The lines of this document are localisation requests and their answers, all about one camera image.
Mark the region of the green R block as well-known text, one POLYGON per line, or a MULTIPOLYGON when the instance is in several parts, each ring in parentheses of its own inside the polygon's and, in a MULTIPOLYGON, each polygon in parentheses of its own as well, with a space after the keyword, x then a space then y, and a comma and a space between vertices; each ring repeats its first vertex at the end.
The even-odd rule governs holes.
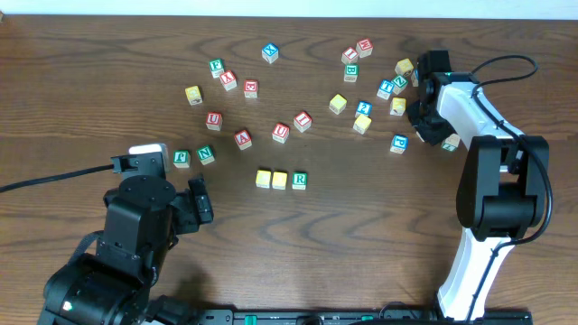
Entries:
POLYGON ((305 190, 308 183, 308 174, 306 172, 294 172, 292 177, 293 190, 305 190))

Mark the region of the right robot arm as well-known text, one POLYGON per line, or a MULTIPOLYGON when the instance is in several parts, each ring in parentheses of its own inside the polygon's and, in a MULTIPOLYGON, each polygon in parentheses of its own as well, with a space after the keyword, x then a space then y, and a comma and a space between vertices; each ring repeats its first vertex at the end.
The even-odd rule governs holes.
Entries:
POLYGON ((422 319, 441 324, 529 320, 521 312, 486 312, 485 300, 508 253, 538 239, 550 223, 549 145, 510 124, 487 100, 474 72, 453 71, 448 51, 422 54, 416 76, 419 98, 407 114, 419 138, 435 145, 457 135, 468 151, 456 193, 460 245, 433 310, 422 319))

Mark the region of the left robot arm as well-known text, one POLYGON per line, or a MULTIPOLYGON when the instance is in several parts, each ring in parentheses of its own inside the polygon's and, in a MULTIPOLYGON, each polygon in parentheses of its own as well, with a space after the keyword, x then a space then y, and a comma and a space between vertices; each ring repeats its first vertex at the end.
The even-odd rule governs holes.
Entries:
POLYGON ((85 235, 45 284, 41 324, 137 324, 178 237, 214 219, 201 174, 177 191, 160 152, 116 156, 122 176, 103 201, 105 226, 85 235))

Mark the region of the blue L block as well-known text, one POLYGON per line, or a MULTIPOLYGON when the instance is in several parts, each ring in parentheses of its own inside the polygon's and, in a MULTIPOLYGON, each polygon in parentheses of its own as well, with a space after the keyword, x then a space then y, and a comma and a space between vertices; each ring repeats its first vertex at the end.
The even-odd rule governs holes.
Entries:
POLYGON ((425 140, 423 139, 423 137, 419 134, 419 132, 416 131, 416 135, 417 137, 424 143, 425 140))

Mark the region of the yellow O block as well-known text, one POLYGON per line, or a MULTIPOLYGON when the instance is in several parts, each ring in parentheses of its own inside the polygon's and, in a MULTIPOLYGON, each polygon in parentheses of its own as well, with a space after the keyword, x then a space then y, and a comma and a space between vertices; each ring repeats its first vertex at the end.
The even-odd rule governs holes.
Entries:
POLYGON ((286 172, 274 172, 272 177, 272 188, 284 190, 286 188, 288 174, 286 172))

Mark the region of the yellow C block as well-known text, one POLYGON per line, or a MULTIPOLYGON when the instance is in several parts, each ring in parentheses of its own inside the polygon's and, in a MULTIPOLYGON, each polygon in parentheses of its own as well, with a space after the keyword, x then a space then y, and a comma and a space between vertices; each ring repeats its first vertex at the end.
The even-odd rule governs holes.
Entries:
POLYGON ((266 170, 258 170, 256 173, 256 186, 258 188, 270 187, 272 173, 266 170))

